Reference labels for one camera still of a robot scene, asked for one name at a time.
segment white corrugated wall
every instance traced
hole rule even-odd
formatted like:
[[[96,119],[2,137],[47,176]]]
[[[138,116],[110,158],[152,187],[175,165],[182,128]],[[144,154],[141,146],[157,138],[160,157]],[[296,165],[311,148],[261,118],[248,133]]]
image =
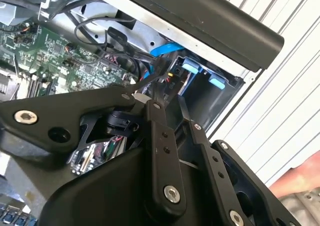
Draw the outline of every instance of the white corrugated wall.
[[[320,150],[320,0],[229,1],[285,43],[211,140],[228,142],[269,186]]]

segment electronic component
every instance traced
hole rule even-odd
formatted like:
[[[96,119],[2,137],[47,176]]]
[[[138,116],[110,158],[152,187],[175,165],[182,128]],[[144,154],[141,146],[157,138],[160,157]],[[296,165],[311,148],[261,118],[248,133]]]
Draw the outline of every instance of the electronic component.
[[[33,43],[28,46],[23,43],[15,44],[10,34],[0,32],[0,44],[2,44],[0,57],[4,63],[14,65],[13,55],[16,54],[19,66],[24,70],[34,72],[34,75],[38,77],[40,84],[32,82],[30,88],[35,88],[35,90],[30,90],[28,96],[99,89],[111,83],[129,85],[131,79],[138,80],[137,76],[116,64],[117,57],[106,56],[100,62],[90,65],[77,62],[70,57],[67,51],[63,50],[64,45],[66,50],[72,51],[73,57],[84,62],[92,62],[97,56],[42,26],[31,25],[31,29],[36,29],[37,34],[32,35]],[[30,35],[29,31],[28,34],[18,34],[17,40],[23,40],[22,37],[29,38]],[[43,80],[51,82],[49,88],[41,87]]]
[[[62,46],[59,45],[59,44],[55,44],[54,47],[53,47],[53,50],[57,53],[60,53],[61,50],[62,50]]]
[[[24,226],[28,220],[28,215],[20,214],[17,219],[14,221],[14,226]]]
[[[84,71],[85,71],[87,74],[91,74],[91,72],[92,72],[92,66],[90,66],[90,65],[85,65],[85,66],[84,66]]]

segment black cable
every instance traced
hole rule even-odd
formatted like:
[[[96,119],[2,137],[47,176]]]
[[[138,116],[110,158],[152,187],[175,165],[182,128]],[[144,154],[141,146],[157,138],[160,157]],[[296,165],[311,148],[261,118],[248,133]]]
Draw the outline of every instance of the black cable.
[[[78,31],[80,28],[86,26],[87,24],[93,23],[94,21],[98,21],[98,20],[103,20],[103,21],[115,21],[115,22],[126,22],[126,23],[134,21],[134,19],[132,19],[132,20],[126,20],[126,19],[115,18],[115,17],[93,17],[93,18],[89,18],[89,19],[87,19],[87,20],[79,23],[79,24],[75,27],[73,33],[74,33],[74,35],[76,36],[76,38],[77,38],[80,42],[82,42],[82,43],[84,43],[84,44],[87,44],[87,45],[92,45],[92,46],[104,46],[104,45],[106,44],[106,42],[104,42],[104,43],[98,43],[98,42],[96,42],[96,43],[88,43],[88,42],[85,42],[85,41],[83,41],[82,39],[80,39],[80,38],[78,37],[78,35],[77,35],[77,31]]]
[[[34,12],[39,12],[40,11],[40,6],[38,4],[35,4],[33,2],[29,2],[26,0],[0,0],[0,2],[13,5],[13,6],[18,6],[22,7]]]
[[[70,11],[65,12],[65,15],[70,19],[70,21],[77,26],[79,24],[78,20],[72,15]],[[79,28],[79,31],[83,34],[83,36],[90,41],[91,43],[96,43],[97,41],[87,32],[87,30],[83,27]]]
[[[141,62],[144,64],[144,66],[146,67],[146,70],[148,70],[149,74],[151,74],[151,67],[150,67],[150,64],[149,64],[149,63],[147,63],[147,62],[145,62],[145,61],[141,61]]]
[[[142,77],[139,61],[136,60],[136,59],[133,59],[132,62],[134,62],[134,66],[138,70],[138,81],[139,81],[141,79],[141,77]]]
[[[90,4],[90,3],[95,3],[95,2],[103,2],[102,0],[78,0],[78,1],[74,1],[69,3],[68,5],[66,5],[61,11],[60,14],[66,13],[70,10],[73,10],[75,8]]]
[[[40,11],[40,5],[33,3],[33,2],[29,2],[27,0],[0,0],[0,2],[5,3],[5,4],[9,4],[9,5],[13,5],[13,6],[18,6],[18,7],[22,7],[34,12],[39,12]],[[53,12],[51,15],[53,15],[52,18],[54,18],[54,16],[58,15],[58,14],[63,14],[66,13],[70,10],[73,10],[77,7],[80,6],[84,6],[86,4],[90,4],[93,2],[103,2],[102,0],[78,0],[78,1],[74,1],[69,3],[68,5],[65,5],[61,10],[59,11],[55,11]]]

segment chrome metal part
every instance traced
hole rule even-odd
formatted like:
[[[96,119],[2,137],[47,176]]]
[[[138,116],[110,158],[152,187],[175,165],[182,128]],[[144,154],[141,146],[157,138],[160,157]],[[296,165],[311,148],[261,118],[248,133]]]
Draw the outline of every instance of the chrome metal part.
[[[28,110],[20,110],[14,114],[14,119],[23,125],[33,125],[37,122],[38,116]]]
[[[126,95],[125,93],[121,94],[122,98],[126,99],[126,100],[130,100],[130,97],[128,95]]]
[[[195,127],[197,130],[201,130],[201,129],[202,129],[201,126],[200,126],[199,124],[197,124],[197,123],[194,125],[194,127]]]
[[[166,199],[171,203],[177,204],[180,202],[180,193],[175,187],[168,185],[164,187],[163,192]]]
[[[158,110],[161,109],[161,106],[156,103],[154,103],[153,106],[156,107]]]
[[[245,225],[242,217],[234,210],[230,211],[230,218],[231,218],[232,222],[234,222],[235,226],[244,226]]]
[[[228,146],[224,142],[221,143],[221,146],[224,150],[228,150]]]

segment black bracket arm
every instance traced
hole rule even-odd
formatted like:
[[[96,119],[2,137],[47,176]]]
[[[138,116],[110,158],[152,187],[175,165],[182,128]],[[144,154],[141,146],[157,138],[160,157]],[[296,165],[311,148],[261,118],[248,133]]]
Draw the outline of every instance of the black bracket arm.
[[[145,110],[146,209],[158,222],[174,222],[187,209],[175,133],[167,126],[162,104],[149,100]]]
[[[115,107],[130,110],[134,105],[134,97],[118,86],[3,102],[0,148],[43,167],[59,168],[78,147],[82,116],[107,115]]]

